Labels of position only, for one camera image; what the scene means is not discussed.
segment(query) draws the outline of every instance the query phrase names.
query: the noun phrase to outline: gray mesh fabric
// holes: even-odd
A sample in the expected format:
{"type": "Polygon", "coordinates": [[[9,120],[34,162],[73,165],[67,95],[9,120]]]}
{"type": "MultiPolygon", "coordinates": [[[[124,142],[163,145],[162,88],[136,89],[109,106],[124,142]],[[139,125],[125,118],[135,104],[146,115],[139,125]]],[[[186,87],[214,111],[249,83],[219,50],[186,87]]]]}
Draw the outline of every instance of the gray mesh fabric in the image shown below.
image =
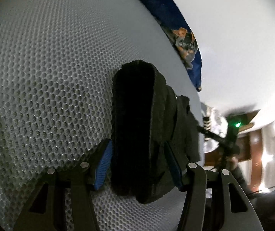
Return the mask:
{"type": "MultiPolygon", "coordinates": [[[[0,0],[0,224],[5,230],[12,230],[48,167],[66,169],[87,160],[110,136],[112,77],[136,59],[153,63],[177,94],[188,96],[202,124],[198,95],[183,64],[138,0],[0,0]]],[[[185,194],[174,189],[154,203],[139,204],[116,196],[108,174],[92,198],[101,230],[172,230],[185,194]]],[[[66,220],[73,230],[69,190],[66,220]]]]}

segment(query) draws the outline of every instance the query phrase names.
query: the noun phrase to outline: ribbed blue pad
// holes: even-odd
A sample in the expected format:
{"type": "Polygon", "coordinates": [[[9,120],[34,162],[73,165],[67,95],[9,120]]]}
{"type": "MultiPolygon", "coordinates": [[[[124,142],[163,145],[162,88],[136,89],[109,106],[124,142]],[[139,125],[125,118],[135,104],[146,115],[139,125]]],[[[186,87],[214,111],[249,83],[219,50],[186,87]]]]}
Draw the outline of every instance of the ribbed blue pad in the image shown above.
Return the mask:
{"type": "Polygon", "coordinates": [[[96,169],[95,183],[94,183],[95,190],[99,190],[99,188],[104,183],[106,172],[111,164],[112,154],[113,154],[113,145],[112,145],[112,141],[110,140],[108,145],[106,146],[103,156],[96,169]]]}

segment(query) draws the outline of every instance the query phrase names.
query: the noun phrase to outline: screw head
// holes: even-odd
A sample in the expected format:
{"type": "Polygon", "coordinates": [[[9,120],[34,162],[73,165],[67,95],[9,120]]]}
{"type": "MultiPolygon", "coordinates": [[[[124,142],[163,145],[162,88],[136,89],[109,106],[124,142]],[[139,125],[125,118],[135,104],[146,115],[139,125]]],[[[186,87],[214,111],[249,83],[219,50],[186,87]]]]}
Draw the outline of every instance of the screw head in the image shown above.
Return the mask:
{"type": "Polygon", "coordinates": [[[190,162],[190,163],[189,163],[189,167],[190,167],[190,168],[197,168],[197,165],[196,165],[196,163],[194,163],[194,162],[190,162]]]}
{"type": "Polygon", "coordinates": [[[82,168],[86,168],[86,167],[89,166],[89,163],[88,163],[87,161],[84,161],[84,162],[82,162],[82,163],[80,164],[80,166],[81,166],[82,168]]]}
{"type": "Polygon", "coordinates": [[[227,169],[222,169],[222,174],[228,176],[229,175],[229,171],[227,169]]]}
{"type": "Polygon", "coordinates": [[[49,168],[48,171],[47,171],[47,173],[48,173],[49,175],[52,175],[52,174],[55,173],[55,169],[54,169],[54,168],[49,168]]]}

